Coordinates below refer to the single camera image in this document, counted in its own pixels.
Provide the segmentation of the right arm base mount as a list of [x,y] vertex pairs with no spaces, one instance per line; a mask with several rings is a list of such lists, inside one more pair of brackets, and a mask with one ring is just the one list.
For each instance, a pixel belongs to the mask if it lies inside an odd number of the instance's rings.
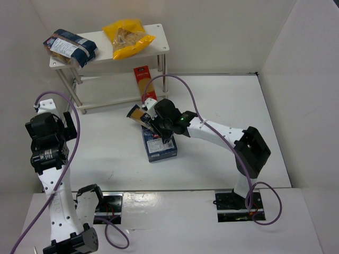
[[252,221],[253,215],[258,221],[266,220],[260,192],[254,192],[254,203],[250,210],[245,206],[245,199],[232,190],[215,192],[213,204],[219,223]]

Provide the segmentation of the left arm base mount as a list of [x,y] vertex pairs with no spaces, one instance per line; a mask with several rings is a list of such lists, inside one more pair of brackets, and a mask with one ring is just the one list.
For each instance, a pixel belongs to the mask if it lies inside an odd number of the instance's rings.
[[104,218],[113,224],[121,224],[123,193],[104,192],[103,202],[99,203],[95,210],[95,218],[93,224],[104,224],[97,218]]

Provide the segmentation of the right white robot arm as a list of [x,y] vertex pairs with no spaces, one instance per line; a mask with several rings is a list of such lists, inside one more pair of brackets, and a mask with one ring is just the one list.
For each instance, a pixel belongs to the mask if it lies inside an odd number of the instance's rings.
[[149,125],[167,143],[174,134],[202,139],[221,146],[235,155],[240,172],[234,193],[242,198],[251,187],[271,155],[271,150],[259,131],[252,126],[234,129],[200,117],[197,113],[181,113],[169,99],[146,99],[144,106],[150,115]]

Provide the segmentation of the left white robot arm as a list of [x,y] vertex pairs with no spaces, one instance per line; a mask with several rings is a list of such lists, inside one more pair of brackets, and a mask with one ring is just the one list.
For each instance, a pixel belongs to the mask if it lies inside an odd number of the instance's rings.
[[73,199],[66,142],[76,138],[77,131],[70,113],[65,112],[64,117],[66,124],[45,112],[25,125],[32,139],[31,165],[49,200],[51,244],[43,253],[93,253],[99,248],[94,213],[103,196],[98,185],[92,184],[81,188]]

